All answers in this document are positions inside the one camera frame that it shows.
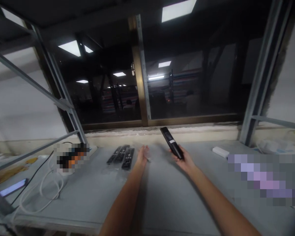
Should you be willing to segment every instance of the remote control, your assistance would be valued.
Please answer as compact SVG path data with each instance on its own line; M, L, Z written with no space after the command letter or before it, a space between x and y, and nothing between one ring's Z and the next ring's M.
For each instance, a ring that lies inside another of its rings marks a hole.
M170 134L169 130L167 127L160 128L168 146L170 147L171 151L173 154L178 157L178 159L184 159L184 154L183 151L180 149L178 144L176 143L175 139L173 136Z
M121 149L119 150L116 158L114 159L114 162L122 162L122 160L124 159L125 153L126 153L126 149L130 147L130 145L123 145L121 147Z
M125 153L125 161L121 166L122 169L129 170L131 168L133 154L134 154L134 148L127 148Z
M114 151L114 153L111 155L111 157L108 159L107 164L111 164L112 161L115 159L115 157L117 156L119 150L121 149L121 146L119 146L116 151Z

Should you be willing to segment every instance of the smartphone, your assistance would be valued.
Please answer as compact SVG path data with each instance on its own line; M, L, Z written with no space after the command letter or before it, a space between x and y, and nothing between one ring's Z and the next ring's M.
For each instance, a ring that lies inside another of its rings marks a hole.
M6 197L10 195L11 193L15 192L16 190L19 190L20 188L23 188L24 186L27 185L29 179L23 179L20 182L17 182L16 184L13 184L12 186L0 191L0 195L2 197Z

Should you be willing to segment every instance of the table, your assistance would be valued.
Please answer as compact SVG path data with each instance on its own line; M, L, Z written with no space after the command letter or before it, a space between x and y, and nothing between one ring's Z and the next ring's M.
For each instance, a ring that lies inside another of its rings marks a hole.
M182 146L189 151L196 165L201 167L262 235L294 235L295 210L290 207L267 206L266 199L260 199L256 190L247 189L247 181L238 179L238 172L229 172L227 160L211 150L219 146L231 154L258 155L256 151L238 141L182 143ZM168 146L154 144L149 147L152 162L147 164L144 172L134 225L141 226L146 235L220 235L198 191L171 159L167 152ZM35 215L20 212L15 223L50 230L98 233L127 179L126 172L106 165L114 150L110 147L99 148L85 165L73 175L65 177L66 184L58 200ZM31 177L43 161L39 159L28 171L18 173L2 183L0 190ZM47 169L45 164L28 187L39 181ZM44 192L53 196L56 187L52 183L48 184ZM12 202L17 194L18 191L8 196L7 200ZM37 189L25 206L29 210L37 210L46 202Z

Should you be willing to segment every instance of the fluorescent light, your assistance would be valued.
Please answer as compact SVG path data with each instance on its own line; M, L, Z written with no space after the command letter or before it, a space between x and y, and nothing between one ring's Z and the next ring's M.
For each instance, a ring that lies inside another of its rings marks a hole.
M79 80L79 81L77 81L78 83L82 83L82 84L86 84L86 83L88 83L88 81L87 80Z
M73 55L81 56L79 46L76 40L68 42L66 44L62 44L58 47L62 48L63 50L66 50L67 52L72 53Z
M171 63L171 61L168 61L168 62L162 62L162 63L159 63L159 64L158 64L158 67L161 68L161 67L169 66L170 63Z
M84 45L84 48L85 48L85 51L88 52L88 53L93 52L91 49L89 49L89 48L88 48L87 46L85 46L85 45Z
M113 75L116 75L117 77L120 77L120 76L125 76L126 74L123 73L123 72L119 72L119 73L114 73Z
M197 0L187 0L167 7L163 7L162 22L190 14L196 1Z
M160 78L164 78L164 76L163 75L160 75L160 76L155 76L155 77L149 77L148 80L160 79Z

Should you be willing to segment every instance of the left hand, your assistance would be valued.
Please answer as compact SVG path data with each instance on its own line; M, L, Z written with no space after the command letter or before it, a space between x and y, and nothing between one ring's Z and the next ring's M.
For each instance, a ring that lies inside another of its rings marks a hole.
M143 165L145 165L147 163L147 158L144 156L144 149L149 149L149 147L146 145L146 146L142 146L139 150L139 153L138 153L138 159L137 159L137 162L136 163L141 163Z

